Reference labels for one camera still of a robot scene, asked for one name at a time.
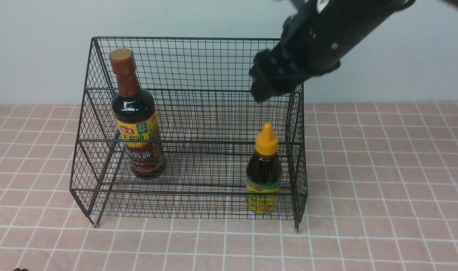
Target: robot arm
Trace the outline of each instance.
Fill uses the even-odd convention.
[[[256,54],[249,74],[257,102],[291,93],[298,84],[339,68],[340,59],[393,13],[416,0],[291,0],[298,9],[279,44]]]

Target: bottle cap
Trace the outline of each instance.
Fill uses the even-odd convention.
[[[115,75],[129,76],[136,71],[134,53],[127,48],[113,50],[109,55],[109,59]]]
[[[272,131],[270,123],[264,124],[262,132],[256,137],[256,151],[265,156],[273,155],[278,151],[278,137]]]

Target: soy sauce bottle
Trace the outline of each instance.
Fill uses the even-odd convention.
[[[282,166],[278,154],[278,138],[272,125],[266,123],[255,141],[255,152],[246,169],[248,207],[257,214],[269,214],[278,205],[277,195],[282,180]]]
[[[125,140],[131,170],[140,178],[158,177],[165,169],[162,143],[139,141],[161,140],[154,98],[140,87],[131,50],[116,49],[109,59],[118,86],[118,93],[112,99],[112,111],[121,139]]]

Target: wire basket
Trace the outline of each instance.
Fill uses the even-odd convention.
[[[253,218],[302,221],[308,185],[303,87],[257,104],[249,88],[253,56],[276,39],[92,38],[70,192],[96,227],[102,215],[157,218]],[[135,177],[111,110],[117,92],[108,55],[134,52],[142,88],[154,96],[167,168]],[[279,137],[284,178],[279,204],[254,214],[246,166],[265,122]]]

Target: bottle label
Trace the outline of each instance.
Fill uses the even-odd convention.
[[[135,171],[150,173],[159,169],[165,162],[164,149],[160,142],[138,140],[161,140],[157,113],[143,122],[127,123],[116,119],[121,139]]]
[[[278,196],[267,196],[265,193],[279,193],[281,188],[281,180],[271,185],[260,185],[256,184],[247,177],[247,189],[250,193],[256,195],[250,195],[248,198],[248,207],[252,211],[258,214],[269,214],[278,205]]]

